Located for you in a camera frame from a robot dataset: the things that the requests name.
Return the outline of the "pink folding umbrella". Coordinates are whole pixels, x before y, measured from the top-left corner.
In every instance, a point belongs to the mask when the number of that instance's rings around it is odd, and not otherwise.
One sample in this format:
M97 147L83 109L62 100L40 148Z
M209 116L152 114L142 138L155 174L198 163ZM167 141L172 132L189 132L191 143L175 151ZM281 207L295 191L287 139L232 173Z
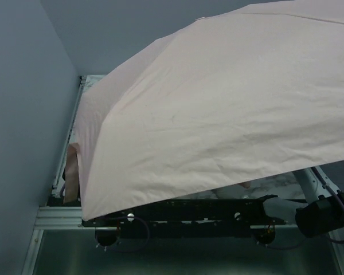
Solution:
M344 1L198 19L81 97L83 219L344 160Z

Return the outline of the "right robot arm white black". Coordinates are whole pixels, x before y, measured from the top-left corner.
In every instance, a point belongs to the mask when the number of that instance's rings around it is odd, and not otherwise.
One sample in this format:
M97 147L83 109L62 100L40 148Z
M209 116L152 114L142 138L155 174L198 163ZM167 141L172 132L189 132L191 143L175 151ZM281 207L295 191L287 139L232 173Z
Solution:
M266 195L260 198L265 214L297 225L307 238L343 228L344 192L318 166L294 171L293 175L306 201L300 203Z

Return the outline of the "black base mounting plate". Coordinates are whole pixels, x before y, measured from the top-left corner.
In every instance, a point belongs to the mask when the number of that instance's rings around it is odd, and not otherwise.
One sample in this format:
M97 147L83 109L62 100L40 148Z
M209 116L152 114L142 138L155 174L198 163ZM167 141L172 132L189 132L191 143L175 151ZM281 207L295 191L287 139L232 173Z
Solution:
M249 238L272 235L287 221L270 218L259 199L172 199L81 222L108 242L150 238Z

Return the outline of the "aluminium frame rail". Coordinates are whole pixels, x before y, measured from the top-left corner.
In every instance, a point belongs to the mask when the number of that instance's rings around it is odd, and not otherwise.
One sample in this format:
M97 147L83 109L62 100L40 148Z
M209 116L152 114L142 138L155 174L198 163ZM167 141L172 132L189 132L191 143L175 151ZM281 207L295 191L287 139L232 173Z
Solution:
M33 274L45 230L82 229L81 207L40 207L21 274Z

